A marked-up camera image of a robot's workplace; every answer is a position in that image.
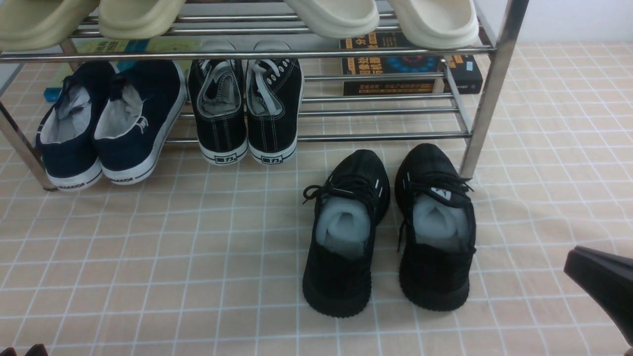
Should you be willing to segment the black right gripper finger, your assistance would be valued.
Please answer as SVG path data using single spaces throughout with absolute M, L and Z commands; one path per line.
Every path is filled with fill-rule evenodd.
M 633 346 L 633 260 L 576 246 L 568 252 L 563 270 L 599 304 Z

